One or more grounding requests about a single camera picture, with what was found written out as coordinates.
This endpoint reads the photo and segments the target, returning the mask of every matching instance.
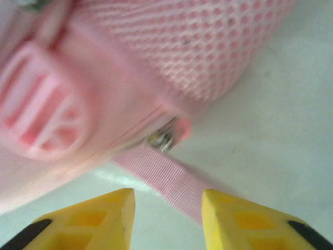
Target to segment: yellow plastic part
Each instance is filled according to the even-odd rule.
[[[297,217],[216,190],[202,202],[207,250],[313,250],[289,224]]]
[[[129,250],[134,214],[134,190],[120,189],[38,218],[52,223],[24,250]]]

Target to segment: metal clip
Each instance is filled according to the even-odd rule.
[[[174,146],[174,121],[147,136],[145,142],[163,153],[169,151]]]

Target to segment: black rubber pad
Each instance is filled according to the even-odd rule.
[[[30,224],[21,232],[16,234],[14,238],[8,241],[0,250],[23,250],[30,242],[33,241],[45,228],[51,224],[52,220],[45,219],[36,223]]]
[[[315,249],[333,250],[333,245],[313,228],[293,220],[288,221],[288,223]]]

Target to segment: pink fabric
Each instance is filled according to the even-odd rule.
[[[196,178],[185,165],[146,145],[112,160],[154,188],[171,206],[202,224],[202,193],[212,186]]]
[[[75,14],[126,47],[146,90],[192,116],[225,93],[297,0],[81,0]]]
[[[79,88],[90,95],[94,117],[87,141],[57,162],[27,160],[0,147],[0,213],[144,138],[161,117],[198,115],[230,88],[297,0],[79,0],[73,8],[57,0],[38,15],[7,1],[0,0],[0,70],[29,38],[87,80]],[[140,147],[118,159],[201,221],[208,186],[181,164]]]

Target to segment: pink mesh pocket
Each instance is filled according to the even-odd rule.
[[[179,95],[225,93],[297,0],[82,0],[78,11]]]

